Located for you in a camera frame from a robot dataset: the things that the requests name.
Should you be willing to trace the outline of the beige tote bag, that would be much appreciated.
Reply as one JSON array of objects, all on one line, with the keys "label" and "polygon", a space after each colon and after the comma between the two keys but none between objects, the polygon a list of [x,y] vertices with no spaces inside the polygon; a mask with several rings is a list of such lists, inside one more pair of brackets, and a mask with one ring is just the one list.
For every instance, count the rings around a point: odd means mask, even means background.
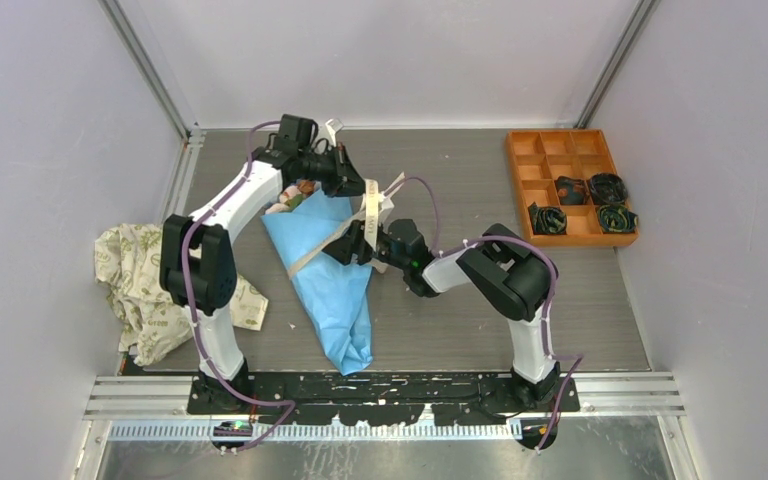
[{"label": "beige tote bag", "polygon": [[330,253],[336,253],[334,259],[339,262],[346,260],[351,264],[353,260],[362,260],[364,263],[371,260],[377,252],[377,242],[380,237],[378,228],[381,223],[377,219],[378,194],[383,192],[392,198],[406,180],[405,173],[401,172],[384,190],[379,189],[377,181],[366,180],[359,210],[338,224],[318,245],[291,264],[287,268],[288,276],[295,277],[327,248]]}]

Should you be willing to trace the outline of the blue wrapping paper sheet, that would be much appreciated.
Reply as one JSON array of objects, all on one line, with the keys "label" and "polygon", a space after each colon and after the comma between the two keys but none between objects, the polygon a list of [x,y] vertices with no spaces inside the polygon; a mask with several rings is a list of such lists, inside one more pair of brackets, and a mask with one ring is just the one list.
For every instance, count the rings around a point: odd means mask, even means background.
[{"label": "blue wrapping paper sheet", "polygon": [[[268,213],[261,220],[282,264],[290,268],[352,214],[349,199],[316,192],[294,210]],[[321,252],[291,278],[325,356],[343,375],[373,361],[366,296],[371,274],[368,265],[342,265]]]}]

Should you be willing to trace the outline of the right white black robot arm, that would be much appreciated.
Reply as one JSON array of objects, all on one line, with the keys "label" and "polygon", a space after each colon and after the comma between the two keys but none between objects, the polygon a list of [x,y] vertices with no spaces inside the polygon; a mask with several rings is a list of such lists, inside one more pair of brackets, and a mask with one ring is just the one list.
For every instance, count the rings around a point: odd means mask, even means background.
[{"label": "right white black robot arm", "polygon": [[558,270],[548,257],[502,224],[458,249],[433,253],[415,222],[381,226],[375,245],[364,239],[365,222],[353,220],[324,252],[342,265],[377,261],[402,272],[408,290],[433,298],[472,285],[508,321],[514,348],[512,395],[527,410],[542,409],[554,396],[560,361],[548,352],[545,324]]}]

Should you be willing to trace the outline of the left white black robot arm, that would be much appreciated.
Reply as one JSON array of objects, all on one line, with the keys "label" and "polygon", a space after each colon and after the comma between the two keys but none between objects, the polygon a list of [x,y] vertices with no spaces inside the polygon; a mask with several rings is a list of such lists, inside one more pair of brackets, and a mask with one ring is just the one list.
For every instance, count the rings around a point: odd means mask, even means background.
[{"label": "left white black robot arm", "polygon": [[241,172],[212,200],[188,216],[172,214],[162,225],[159,285],[189,313],[204,384],[229,413],[255,401],[230,311],[238,280],[235,239],[268,201],[298,181],[317,182],[330,197],[365,191],[337,139],[340,120],[319,125],[285,114],[271,125],[275,130],[265,145],[246,141]]}]

